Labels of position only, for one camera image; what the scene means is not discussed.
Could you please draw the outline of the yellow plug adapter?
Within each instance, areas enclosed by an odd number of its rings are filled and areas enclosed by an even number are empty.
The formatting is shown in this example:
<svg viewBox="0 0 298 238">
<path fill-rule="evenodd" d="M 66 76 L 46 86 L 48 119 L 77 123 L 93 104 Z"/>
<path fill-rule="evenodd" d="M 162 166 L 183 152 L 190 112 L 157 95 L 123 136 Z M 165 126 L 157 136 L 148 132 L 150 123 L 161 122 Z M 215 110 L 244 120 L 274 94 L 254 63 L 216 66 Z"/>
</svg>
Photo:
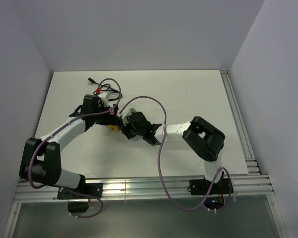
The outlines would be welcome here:
<svg viewBox="0 0 298 238">
<path fill-rule="evenodd" d="M 119 131 L 120 131 L 120 128 L 119 128 L 119 126 L 117 126 L 117 125 L 109 125 L 108 128 L 109 128 L 111 131 L 115 131 L 115 132 L 119 132 Z"/>
</svg>

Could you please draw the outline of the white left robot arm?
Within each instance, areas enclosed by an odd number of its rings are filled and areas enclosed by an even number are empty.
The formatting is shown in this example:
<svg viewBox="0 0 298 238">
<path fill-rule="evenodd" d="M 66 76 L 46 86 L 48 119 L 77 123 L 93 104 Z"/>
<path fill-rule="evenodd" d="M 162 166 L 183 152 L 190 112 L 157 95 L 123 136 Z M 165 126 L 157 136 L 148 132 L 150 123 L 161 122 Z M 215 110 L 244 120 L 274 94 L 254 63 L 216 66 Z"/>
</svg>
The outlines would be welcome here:
<svg viewBox="0 0 298 238">
<path fill-rule="evenodd" d="M 25 142 L 19 176 L 36 188 L 45 185 L 69 188 L 75 198 L 85 196 L 86 178 L 62 168 L 61 152 L 76 137 L 85 133 L 93 125 L 117 125 L 116 104 L 110 105 L 109 92 L 98 95 L 85 95 L 82 105 L 78 106 L 69 118 L 54 131 L 40 138 L 29 138 Z"/>
</svg>

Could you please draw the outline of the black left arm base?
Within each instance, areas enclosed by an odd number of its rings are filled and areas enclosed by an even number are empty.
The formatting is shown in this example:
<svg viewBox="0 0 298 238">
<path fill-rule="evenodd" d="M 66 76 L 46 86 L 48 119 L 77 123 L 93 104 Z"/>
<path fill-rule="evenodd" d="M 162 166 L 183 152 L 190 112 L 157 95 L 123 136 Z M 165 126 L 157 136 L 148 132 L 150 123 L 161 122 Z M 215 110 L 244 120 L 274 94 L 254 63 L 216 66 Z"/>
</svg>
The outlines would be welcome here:
<svg viewBox="0 0 298 238">
<path fill-rule="evenodd" d="M 59 188 L 57 199 L 66 200 L 68 202 L 68 212 L 72 216 L 78 218 L 91 218 L 100 214 L 103 210 L 104 204 L 101 200 L 103 192 L 103 183 L 87 183 L 82 189 L 73 188 Z M 95 199 L 100 202 L 99 210 L 91 215 L 87 215 L 91 200 Z"/>
</svg>

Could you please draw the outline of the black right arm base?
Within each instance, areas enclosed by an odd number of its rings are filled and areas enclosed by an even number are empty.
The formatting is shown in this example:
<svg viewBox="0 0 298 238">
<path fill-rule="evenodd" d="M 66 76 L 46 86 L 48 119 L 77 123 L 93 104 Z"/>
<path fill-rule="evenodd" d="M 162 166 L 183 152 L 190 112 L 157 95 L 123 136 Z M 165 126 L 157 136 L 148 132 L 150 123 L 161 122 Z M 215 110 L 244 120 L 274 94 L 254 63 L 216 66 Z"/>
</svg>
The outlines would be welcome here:
<svg viewBox="0 0 298 238">
<path fill-rule="evenodd" d="M 187 188 L 191 195 L 206 195 L 211 185 L 210 181 L 205 179 L 192 179 L 189 180 L 189 186 Z M 218 183 L 214 183 L 209 195 L 220 195 L 233 193 L 233 188 L 229 184 L 229 179 L 223 178 Z"/>
</svg>

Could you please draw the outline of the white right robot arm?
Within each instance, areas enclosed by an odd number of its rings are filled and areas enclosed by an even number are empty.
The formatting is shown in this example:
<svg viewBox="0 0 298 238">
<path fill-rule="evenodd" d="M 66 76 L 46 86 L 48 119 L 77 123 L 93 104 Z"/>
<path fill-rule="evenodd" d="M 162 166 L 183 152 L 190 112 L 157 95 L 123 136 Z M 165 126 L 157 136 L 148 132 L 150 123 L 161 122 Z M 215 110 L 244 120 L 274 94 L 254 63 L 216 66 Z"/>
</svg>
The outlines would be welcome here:
<svg viewBox="0 0 298 238">
<path fill-rule="evenodd" d="M 117 113 L 119 128 L 128 138 L 141 137 L 152 146 L 162 142 L 186 142 L 186 144 L 204 162 L 205 188 L 216 193 L 222 187 L 221 150 L 224 147 L 225 135 L 202 117 L 195 116 L 191 121 L 164 125 L 150 123 L 143 113 L 130 109 Z"/>
</svg>

